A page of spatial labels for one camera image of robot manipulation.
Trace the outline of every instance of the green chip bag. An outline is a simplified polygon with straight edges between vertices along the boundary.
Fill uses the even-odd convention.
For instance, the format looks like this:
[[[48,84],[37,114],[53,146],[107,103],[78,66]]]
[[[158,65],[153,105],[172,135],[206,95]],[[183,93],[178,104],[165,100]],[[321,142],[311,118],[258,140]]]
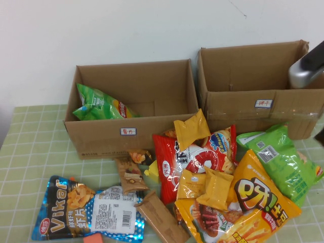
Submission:
[[[298,152],[288,137],[288,126],[241,134],[237,142],[252,149],[283,195],[302,207],[309,188],[323,177],[323,169]]]
[[[115,100],[100,90],[77,84],[82,107],[73,114],[80,120],[100,120],[139,117],[130,111],[124,104]]]

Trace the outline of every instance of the open cardboard box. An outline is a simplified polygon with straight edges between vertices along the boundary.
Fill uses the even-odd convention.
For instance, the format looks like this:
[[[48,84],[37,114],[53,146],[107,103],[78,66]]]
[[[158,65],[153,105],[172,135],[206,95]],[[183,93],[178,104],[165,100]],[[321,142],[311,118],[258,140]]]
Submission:
[[[308,52],[297,42],[202,48],[199,101],[211,131],[236,124],[238,133],[289,122],[289,137],[310,136],[323,113],[324,77],[301,90],[290,88],[288,70]]]
[[[101,90],[141,117],[78,120],[72,114],[82,106],[78,83]],[[80,158],[116,157],[127,149],[154,152],[152,134],[197,111],[190,60],[77,66],[64,123]]]

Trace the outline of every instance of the green tiled tablecloth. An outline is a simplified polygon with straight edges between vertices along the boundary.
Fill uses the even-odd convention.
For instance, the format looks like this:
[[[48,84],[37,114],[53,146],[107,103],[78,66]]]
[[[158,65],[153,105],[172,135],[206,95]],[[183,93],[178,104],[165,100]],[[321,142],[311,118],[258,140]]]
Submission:
[[[52,175],[73,176],[94,190],[119,183],[113,160],[80,160],[77,157],[62,121],[65,110],[66,105],[17,107],[14,110],[12,124],[0,150],[0,242],[32,242],[31,231]],[[312,134],[323,126],[324,117]],[[300,140],[295,145],[324,167],[324,149],[316,141]],[[146,176],[144,180],[159,193],[158,184]],[[302,210],[300,217],[290,220],[268,242],[324,242],[323,180],[312,187]],[[105,242],[115,240],[105,238]],[[160,242],[148,224],[143,242]]]

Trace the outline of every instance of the individually wrapped snack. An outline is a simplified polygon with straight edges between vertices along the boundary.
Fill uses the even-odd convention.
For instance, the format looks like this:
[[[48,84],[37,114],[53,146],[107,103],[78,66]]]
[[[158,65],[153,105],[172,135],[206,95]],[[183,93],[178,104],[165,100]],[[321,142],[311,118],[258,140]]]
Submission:
[[[210,137],[205,138],[202,147],[217,154],[220,162],[219,171],[233,174],[235,165],[237,165],[235,160],[237,151],[235,125],[214,132]]]
[[[203,111],[199,109],[196,115],[186,121],[175,120],[177,140],[180,152],[183,152],[194,141],[211,136]]]
[[[118,100],[82,84],[76,84],[82,107],[73,114],[80,120],[118,119],[138,117]]]
[[[111,239],[141,243],[144,218],[136,213],[134,205],[142,199],[136,193],[123,196],[121,186],[96,194],[84,184],[52,176],[31,239],[76,238],[101,233]]]
[[[224,212],[194,199],[176,206],[197,242],[264,242],[301,210],[275,187],[249,150],[234,172]]]
[[[133,162],[137,164],[149,166],[153,163],[152,155],[145,149],[129,149],[128,153],[131,156]]]
[[[237,142],[252,149],[283,195],[303,206],[309,188],[323,177],[323,169],[298,152],[288,137],[288,126],[239,135]]]
[[[153,135],[158,173],[161,180],[161,200],[164,204],[176,200],[179,179],[183,169],[194,173],[204,173],[204,166],[216,170],[221,161],[215,152],[191,144],[180,152],[179,143],[174,138]]]
[[[144,182],[142,172],[130,157],[115,158],[124,195],[129,192],[149,190]]]
[[[181,225],[178,225],[177,220],[163,205],[155,191],[147,194],[143,201],[135,207],[145,217],[146,222],[162,242],[185,243],[189,239],[188,233]]]
[[[177,193],[178,199],[197,198],[205,192],[206,174],[182,171]]]
[[[206,170],[206,189],[205,193],[197,198],[197,202],[211,208],[227,210],[227,196],[233,176],[225,172],[214,171],[209,168]]]

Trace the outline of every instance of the chip bag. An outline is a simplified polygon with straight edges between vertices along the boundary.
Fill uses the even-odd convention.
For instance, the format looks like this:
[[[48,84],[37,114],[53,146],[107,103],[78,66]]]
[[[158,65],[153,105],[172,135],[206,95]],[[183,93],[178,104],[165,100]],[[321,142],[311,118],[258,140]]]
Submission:
[[[236,127],[230,126],[224,130],[214,132],[204,139],[203,148],[214,151],[219,159],[218,170],[233,174],[237,162],[236,157]]]
[[[254,151],[282,194],[299,207],[309,188],[323,177],[323,169],[296,150],[287,125],[239,135],[237,142]]]
[[[186,121],[175,120],[174,127],[176,129],[180,152],[183,152],[195,140],[206,138],[211,135],[201,109],[199,109],[196,115]]]
[[[206,174],[192,173],[186,169],[182,171],[178,199],[197,198],[205,192]]]
[[[100,90],[76,84],[82,100],[82,107],[73,114],[80,120],[118,119],[138,117],[124,104]]]
[[[275,187],[252,150],[242,158],[233,176],[227,212],[194,199],[176,201],[198,243],[264,242],[301,214],[299,207]]]
[[[52,176],[40,208],[32,240],[84,237],[94,233],[141,243],[144,218],[134,205],[142,197],[123,195],[121,186],[97,191],[60,176]]]
[[[197,198],[197,202],[202,205],[226,211],[226,200],[233,176],[225,172],[214,171],[209,168],[205,168],[205,170],[205,193]]]
[[[204,166],[216,170],[221,161],[214,151],[191,144],[180,152],[174,138],[153,135],[157,168],[161,180],[161,200],[166,205],[176,200],[179,179],[184,169],[204,173]]]

